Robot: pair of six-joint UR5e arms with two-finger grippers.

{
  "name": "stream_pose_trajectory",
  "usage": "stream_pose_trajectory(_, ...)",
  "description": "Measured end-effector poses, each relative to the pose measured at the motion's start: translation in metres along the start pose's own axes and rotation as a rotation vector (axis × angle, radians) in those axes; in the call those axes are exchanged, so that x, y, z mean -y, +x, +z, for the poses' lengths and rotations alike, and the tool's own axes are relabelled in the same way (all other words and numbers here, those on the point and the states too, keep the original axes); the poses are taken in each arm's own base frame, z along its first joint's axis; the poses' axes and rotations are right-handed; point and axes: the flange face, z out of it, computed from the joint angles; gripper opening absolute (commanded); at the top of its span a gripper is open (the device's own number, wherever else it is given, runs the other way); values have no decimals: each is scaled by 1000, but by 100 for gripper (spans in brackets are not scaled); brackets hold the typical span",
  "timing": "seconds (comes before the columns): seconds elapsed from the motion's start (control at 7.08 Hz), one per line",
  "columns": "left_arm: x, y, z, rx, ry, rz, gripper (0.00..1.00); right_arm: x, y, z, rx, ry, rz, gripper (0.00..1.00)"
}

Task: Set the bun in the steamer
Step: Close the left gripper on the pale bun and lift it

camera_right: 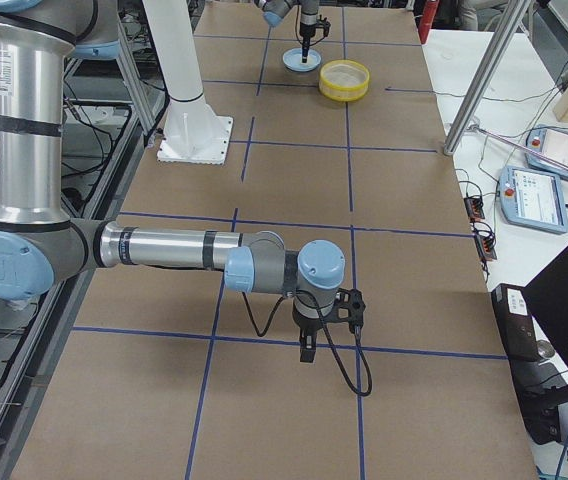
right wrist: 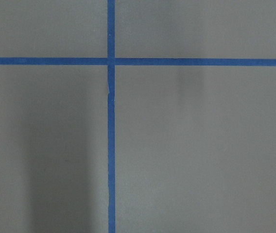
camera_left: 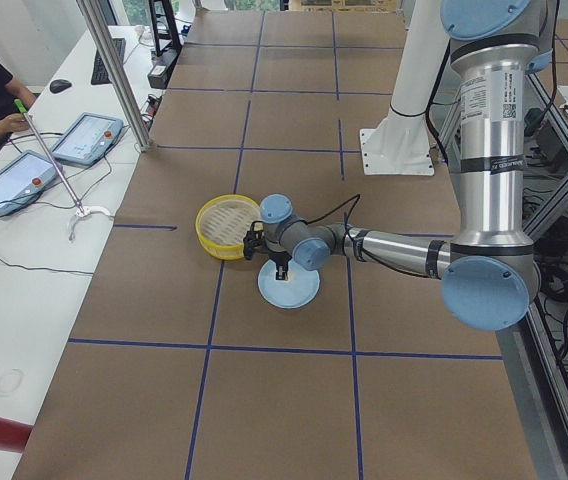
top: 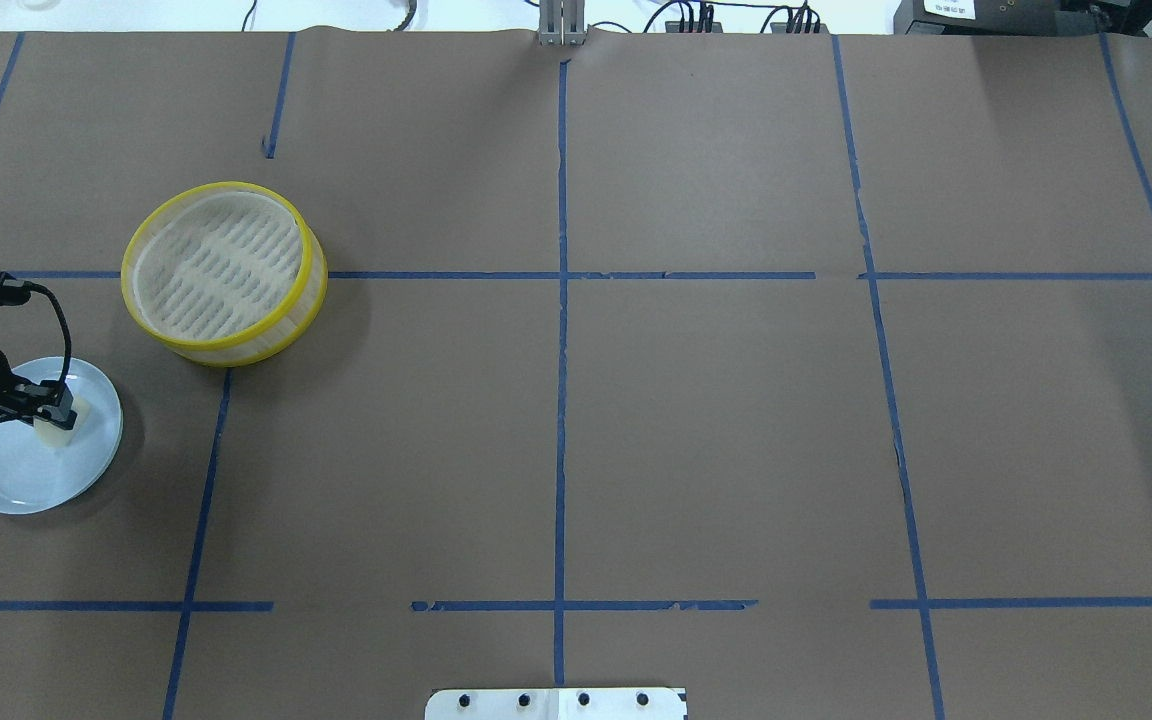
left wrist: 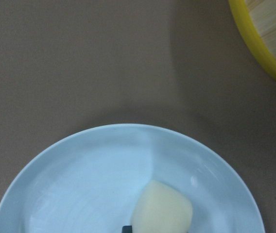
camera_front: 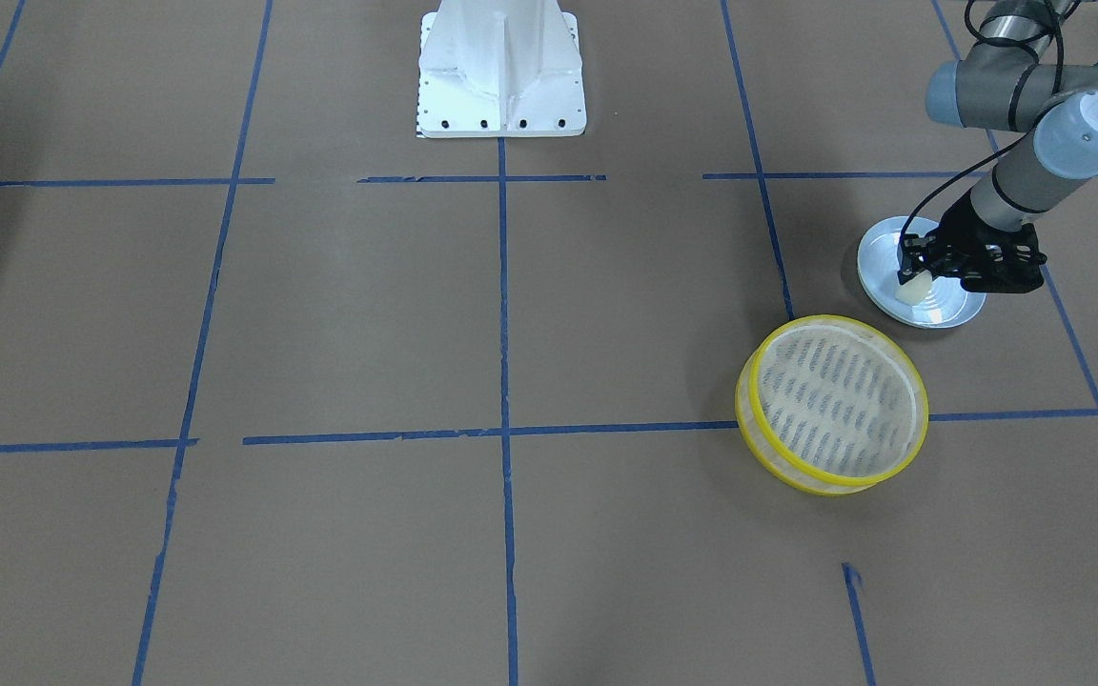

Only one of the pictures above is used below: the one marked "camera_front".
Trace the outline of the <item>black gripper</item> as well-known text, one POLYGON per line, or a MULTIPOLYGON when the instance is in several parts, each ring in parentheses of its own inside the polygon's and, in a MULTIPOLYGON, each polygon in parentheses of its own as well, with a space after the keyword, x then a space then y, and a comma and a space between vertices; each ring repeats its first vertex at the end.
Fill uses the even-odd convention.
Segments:
POLYGON ((898 283, 907 285, 918 277, 957 279, 960 272, 988 272, 998 257, 995 237, 997 230, 973 207, 971 196, 960 196, 929 238, 898 240, 898 283))

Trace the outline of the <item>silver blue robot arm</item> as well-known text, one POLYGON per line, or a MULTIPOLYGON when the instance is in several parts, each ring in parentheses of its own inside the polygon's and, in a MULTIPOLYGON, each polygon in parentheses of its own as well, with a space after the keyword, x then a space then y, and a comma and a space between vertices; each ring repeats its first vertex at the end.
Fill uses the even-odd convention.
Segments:
POLYGON ((929 79, 927 114, 962 130, 1015 131, 981 161, 987 173, 925 233, 903 227, 897 279, 957 279, 970 293, 1043 285, 1046 254, 1034 223, 1098 177, 1098 61, 1065 60, 1072 1, 997 1, 973 45, 929 79))

